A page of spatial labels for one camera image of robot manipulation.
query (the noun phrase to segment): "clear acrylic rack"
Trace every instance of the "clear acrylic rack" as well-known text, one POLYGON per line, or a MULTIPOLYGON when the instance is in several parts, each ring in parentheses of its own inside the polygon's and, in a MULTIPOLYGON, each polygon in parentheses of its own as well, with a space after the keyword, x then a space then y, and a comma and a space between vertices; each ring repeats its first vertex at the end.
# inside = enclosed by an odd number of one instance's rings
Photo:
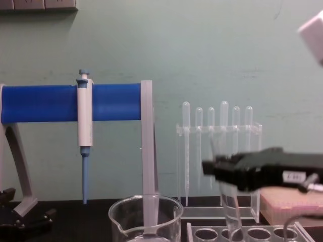
MULTIPOLYGON (((186 196, 211 197, 220 194, 214 177, 204 176, 201 170, 201 161, 212 159, 212 153, 232 155, 261 149, 262 125, 253 121, 251 106, 244 109, 243 115, 238 106, 233 107, 229 115, 229 104, 226 101, 220 104, 218 113, 213 107, 209 107, 204 115, 203 111, 202 107, 197 107, 194 115, 191 115, 190 103, 184 102, 182 123, 176 126, 179 200, 186 196)), ((240 195, 251 197, 250 207, 240 207, 241 219, 259 222, 259 192, 240 195)), ((191 206, 190 199, 185 199, 182 219, 224 219, 223 207, 200 205, 191 206)))

